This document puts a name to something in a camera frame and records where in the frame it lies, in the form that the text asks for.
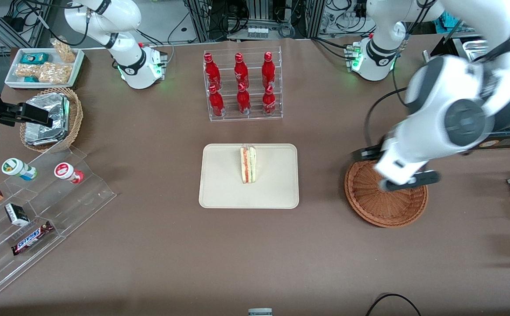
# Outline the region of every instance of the wicker basket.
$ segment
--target wicker basket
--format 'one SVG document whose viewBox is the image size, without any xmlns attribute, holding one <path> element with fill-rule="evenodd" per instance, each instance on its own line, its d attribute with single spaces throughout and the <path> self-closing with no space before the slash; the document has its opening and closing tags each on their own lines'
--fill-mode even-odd
<svg viewBox="0 0 510 316">
<path fill-rule="evenodd" d="M 378 183 L 382 176 L 374 162 L 355 162 L 345 176 L 345 194 L 353 209 L 368 222 L 381 227 L 406 226 L 425 211 L 427 186 L 385 192 Z"/>
<path fill-rule="evenodd" d="M 83 108 L 81 107 L 81 102 L 77 97 L 77 94 L 73 92 L 70 88 L 50 88 L 40 92 L 38 95 L 48 94 L 48 93 L 63 93 L 69 99 L 69 134 L 68 136 L 62 140 L 60 143 L 69 147 L 77 138 L 77 134 L 79 134 L 79 130 L 81 128 L 81 122 L 83 120 Z M 37 152 L 45 152 L 55 144 L 45 144 L 39 146 L 30 146 L 26 144 L 24 140 L 24 132 L 26 131 L 26 124 L 20 124 L 20 139 L 24 146 L 28 149 L 37 151 Z"/>
</svg>

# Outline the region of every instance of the red bottle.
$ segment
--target red bottle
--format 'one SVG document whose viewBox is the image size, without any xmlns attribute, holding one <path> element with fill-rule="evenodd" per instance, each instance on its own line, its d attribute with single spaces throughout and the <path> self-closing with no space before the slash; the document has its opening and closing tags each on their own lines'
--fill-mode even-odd
<svg viewBox="0 0 510 316">
<path fill-rule="evenodd" d="M 212 54 L 204 54 L 204 61 L 206 62 L 206 74 L 208 75 L 208 82 L 216 86 L 217 90 L 221 89 L 221 76 L 219 74 L 218 65 L 214 62 Z"/>
<path fill-rule="evenodd" d="M 273 93 L 272 86 L 268 86 L 264 90 L 263 95 L 263 114 L 265 115 L 273 115 L 275 113 L 276 108 L 276 98 L 275 94 Z"/>
<path fill-rule="evenodd" d="M 243 115 L 248 115 L 251 113 L 251 97 L 249 96 L 249 92 L 247 92 L 247 88 L 245 88 L 244 83 L 240 83 L 237 89 L 239 90 L 239 92 L 237 92 L 239 112 Z"/>
<path fill-rule="evenodd" d="M 272 53 L 264 54 L 263 63 L 263 87 L 275 86 L 275 64 L 272 62 Z"/>
<path fill-rule="evenodd" d="M 245 84 L 245 88 L 249 88 L 249 72 L 247 71 L 247 65 L 243 62 L 243 54 L 235 54 L 235 79 L 237 84 Z"/>
<path fill-rule="evenodd" d="M 212 106 L 212 113 L 215 116 L 224 116 L 225 115 L 225 107 L 223 106 L 223 98 L 221 94 L 219 94 L 218 89 L 214 84 L 210 84 L 210 105 Z"/>
</svg>

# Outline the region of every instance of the snickers wrapper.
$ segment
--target snickers wrapper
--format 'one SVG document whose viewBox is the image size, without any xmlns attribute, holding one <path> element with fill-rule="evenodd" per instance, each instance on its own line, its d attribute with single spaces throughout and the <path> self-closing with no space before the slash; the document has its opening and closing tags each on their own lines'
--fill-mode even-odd
<svg viewBox="0 0 510 316">
<path fill-rule="evenodd" d="M 24 213 L 22 207 L 18 205 L 9 203 L 5 206 L 5 210 L 7 211 L 7 216 L 9 217 L 9 220 L 13 225 L 22 227 L 30 222 L 30 220 L 28 220 L 28 216 L 26 216 L 26 213 Z"/>
<path fill-rule="evenodd" d="M 46 224 L 43 224 L 42 226 L 38 227 L 34 232 L 32 232 L 30 235 L 26 236 L 23 240 L 18 242 L 15 246 L 11 247 L 12 254 L 14 256 L 20 254 L 24 250 L 30 248 L 36 242 L 40 239 L 42 239 L 46 234 L 54 230 L 50 222 L 46 222 Z"/>
</svg>

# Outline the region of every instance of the brown tabletop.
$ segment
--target brown tabletop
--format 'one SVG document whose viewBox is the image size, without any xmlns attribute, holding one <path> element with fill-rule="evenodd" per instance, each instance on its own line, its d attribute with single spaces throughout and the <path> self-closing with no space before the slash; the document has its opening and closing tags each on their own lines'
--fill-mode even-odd
<svg viewBox="0 0 510 316">
<path fill-rule="evenodd" d="M 396 66 L 399 86 L 438 40 L 412 37 Z M 283 120 L 210 122 L 203 50 L 277 44 Z M 363 316 L 384 292 L 407 296 L 424 315 L 510 315 L 510 150 L 433 161 L 443 180 L 430 186 L 425 214 L 378 228 L 351 210 L 342 180 L 349 154 L 365 145 L 365 113 L 393 90 L 391 78 L 367 82 L 314 42 L 285 39 L 177 47 L 164 82 L 133 90 L 106 50 L 86 54 L 75 146 L 119 196 L 3 290 L 0 315 L 242 316 L 272 307 L 276 316 Z M 5 88 L 2 98 L 35 94 Z M 397 98 L 385 100 L 373 138 L 404 117 Z M 202 208 L 200 164 L 211 143 L 294 144 L 299 206 Z M 0 164 L 36 154 L 18 128 L 0 126 Z M 388 298 L 373 315 L 413 313 Z"/>
</svg>

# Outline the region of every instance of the clear acrylic shelf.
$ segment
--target clear acrylic shelf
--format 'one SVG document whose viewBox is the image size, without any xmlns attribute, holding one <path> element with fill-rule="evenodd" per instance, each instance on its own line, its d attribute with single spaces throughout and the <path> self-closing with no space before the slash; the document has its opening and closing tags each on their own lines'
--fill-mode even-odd
<svg viewBox="0 0 510 316">
<path fill-rule="evenodd" d="M 116 197 L 108 184 L 91 171 L 85 157 L 77 148 L 59 143 L 28 163 L 38 170 L 34 180 L 11 176 L 0 185 L 5 196 L 0 202 L 0 291 Z M 60 162 L 81 170 L 83 181 L 73 184 L 54 176 Z M 8 203 L 22 206 L 30 223 L 24 227 L 12 225 L 4 210 Z M 47 221 L 54 230 L 13 256 L 11 247 Z"/>
<path fill-rule="evenodd" d="M 272 60 L 275 63 L 275 97 L 276 109 L 272 116 L 263 114 L 263 62 L 264 53 L 272 52 Z M 212 122 L 250 120 L 250 119 L 281 119 L 284 116 L 283 98 L 282 98 L 282 51 L 280 46 L 261 47 L 261 48 L 237 48 L 232 50 L 205 50 L 204 53 L 211 53 L 214 62 L 218 65 L 221 76 L 221 90 L 225 106 L 225 115 L 218 117 L 213 115 L 210 106 L 210 92 L 208 88 L 210 83 L 205 71 L 204 62 L 203 73 L 206 88 L 206 101 L 208 105 L 208 114 Z M 251 113 L 243 115 L 239 112 L 237 104 L 237 80 L 235 79 L 235 54 L 242 53 L 243 60 L 249 70 L 249 88 L 247 91 L 251 96 Z"/>
</svg>

